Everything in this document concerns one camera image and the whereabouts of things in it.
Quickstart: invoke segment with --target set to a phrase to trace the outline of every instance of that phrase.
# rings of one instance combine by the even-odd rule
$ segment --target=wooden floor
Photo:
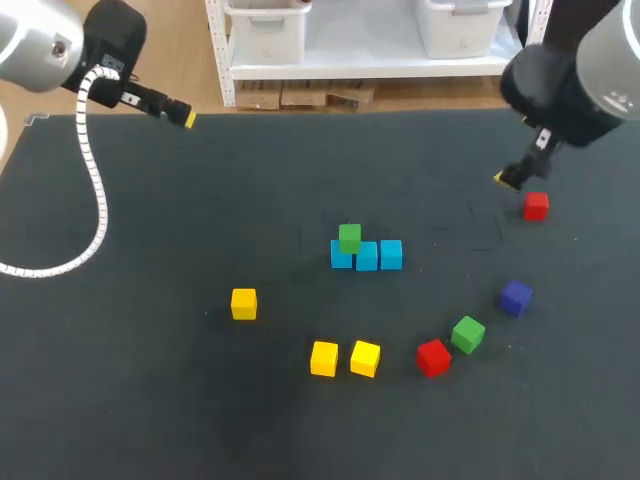
[[[97,0],[66,0],[84,18]],[[135,73],[141,84],[193,105],[198,113],[234,113],[223,107],[207,28],[204,0],[128,0],[147,19],[148,37]],[[427,108],[487,108],[504,103],[495,78],[457,78],[383,81],[374,110]],[[9,120],[9,147],[13,149],[33,113],[70,114],[75,95],[62,89],[35,95],[6,82],[0,83],[0,104]],[[92,113],[133,113],[92,105]]]

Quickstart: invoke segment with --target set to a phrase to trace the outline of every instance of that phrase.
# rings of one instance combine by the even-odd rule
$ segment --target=white plastic box
[[[489,54],[505,7],[512,0],[416,0],[418,26],[429,58]]]
[[[234,57],[247,65],[295,64],[304,60],[307,14],[300,0],[228,0],[235,35]]]

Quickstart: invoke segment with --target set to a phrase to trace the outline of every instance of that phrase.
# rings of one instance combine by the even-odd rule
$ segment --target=toy block
[[[258,297],[254,288],[234,288],[231,294],[231,315],[234,320],[255,320]]]
[[[519,317],[527,308],[533,289],[516,280],[510,281],[500,295],[500,308],[515,317]]]
[[[549,196],[546,193],[527,193],[524,201],[524,219],[541,222],[549,212]]]
[[[378,244],[376,242],[360,243],[360,253],[356,255],[356,270],[359,272],[378,270]]]
[[[451,343],[467,355],[473,352],[484,337],[484,325],[471,317],[464,317],[454,327]]]
[[[402,269],[402,242],[382,240],[380,242],[380,270]]]
[[[335,377],[338,365],[338,345],[328,342],[313,342],[310,365],[312,375]]]
[[[365,377],[375,377],[380,361],[380,347],[358,340],[351,354],[351,371]]]
[[[356,254],[360,251],[362,228],[357,223],[340,225],[338,238],[340,239],[340,253]]]
[[[426,377],[436,377],[449,370],[451,354],[440,340],[432,340],[418,347],[416,363]]]
[[[353,268],[353,255],[340,253],[340,240],[331,240],[331,268]]]

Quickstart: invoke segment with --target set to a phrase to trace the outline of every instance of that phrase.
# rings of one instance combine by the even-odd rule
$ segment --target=blue cube
[[[353,255],[340,253],[340,240],[331,240],[331,268],[353,268]]]
[[[402,242],[382,240],[380,242],[380,270],[400,270],[402,268]]]
[[[373,272],[378,269],[378,244],[376,242],[361,242],[360,253],[356,255],[356,270],[359,272]]]
[[[500,296],[500,308],[513,316],[519,317],[527,307],[533,289],[527,287],[524,283],[512,280],[505,287]]]

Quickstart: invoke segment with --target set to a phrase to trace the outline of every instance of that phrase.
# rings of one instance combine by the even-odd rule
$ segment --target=red cube
[[[451,365],[451,354],[440,340],[432,340],[418,347],[418,366],[427,377],[441,375]]]
[[[527,193],[524,201],[524,219],[541,222],[549,212],[549,196],[546,193]]]

